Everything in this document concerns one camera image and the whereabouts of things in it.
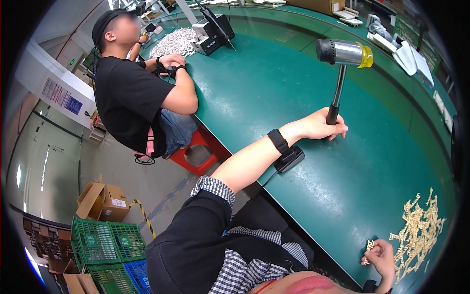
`red necklace cord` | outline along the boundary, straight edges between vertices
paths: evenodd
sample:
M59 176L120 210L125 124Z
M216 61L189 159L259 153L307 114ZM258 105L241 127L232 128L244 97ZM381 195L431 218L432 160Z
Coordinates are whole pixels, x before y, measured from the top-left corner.
M261 289L259 289L258 291L256 291L255 294L260 293L260 292L263 291L267 286L271 285L271 284L274 283L275 281L277 281L277 280L272 280L271 282L267 283L264 287L262 287Z

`red pipe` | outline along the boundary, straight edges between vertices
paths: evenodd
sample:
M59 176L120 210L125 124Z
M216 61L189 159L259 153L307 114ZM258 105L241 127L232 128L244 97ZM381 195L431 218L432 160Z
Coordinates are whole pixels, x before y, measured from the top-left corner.
M103 3L103 2L104 2L104 0L101 0L101 2L98 3L98 5L96 5L96 6L92 9L92 11L90 11L90 12L86 15L86 17L80 22L80 24L75 28L75 30L73 30L73 32L70 34L69 38L65 41L65 44L62 46L62 49L60 49L59 54L57 54L57 57L55 58L56 60L59 58L59 56L60 56L60 54L62 53L62 50L65 48L65 46L67 46L67 44L69 43L69 41L72 39L73 34L75 34L75 33L77 32L78 28L82 25L82 23L83 23L83 22L90 16L90 14L91 14L101 3Z

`open cardboard box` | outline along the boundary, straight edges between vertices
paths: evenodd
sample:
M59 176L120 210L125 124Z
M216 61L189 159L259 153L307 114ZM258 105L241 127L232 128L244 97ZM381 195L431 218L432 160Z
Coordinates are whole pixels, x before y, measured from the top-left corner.
M288 5L298 6L333 16L335 11L343 11L345 0L286 0Z
M124 190L104 184L102 175L97 183L89 182L77 200L76 214L94 221L121 222L129 212Z
M63 271L63 278L67 283L70 294L100 294L90 274L80 274L77 265L69 260Z

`pink strap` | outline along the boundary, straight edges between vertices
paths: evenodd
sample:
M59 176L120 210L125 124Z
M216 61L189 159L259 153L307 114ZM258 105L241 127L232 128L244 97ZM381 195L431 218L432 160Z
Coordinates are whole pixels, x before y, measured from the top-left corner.
M153 130L152 130L152 127L150 127L149 129L149 133L148 133L148 138L147 138L147 155L148 156L151 156L151 154L155 151L153 149L153 140L154 140L154 137L153 137Z

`red plastic stool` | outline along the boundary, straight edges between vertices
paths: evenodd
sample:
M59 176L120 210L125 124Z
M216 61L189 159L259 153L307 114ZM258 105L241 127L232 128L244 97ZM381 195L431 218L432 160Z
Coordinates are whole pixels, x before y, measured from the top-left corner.
M213 154L203 163L198 166L193 166L190 164L186 158L186 151L193 145L205 145L209 147ZM170 159L184 167L191 173L200 177L204 175L204 172L213 165L217 160L220 160L224 157L230 157L232 154L228 152L225 147L208 131L206 131L202 126L200 126L193 134L191 138L191 143L184 149L178 149L170 156Z

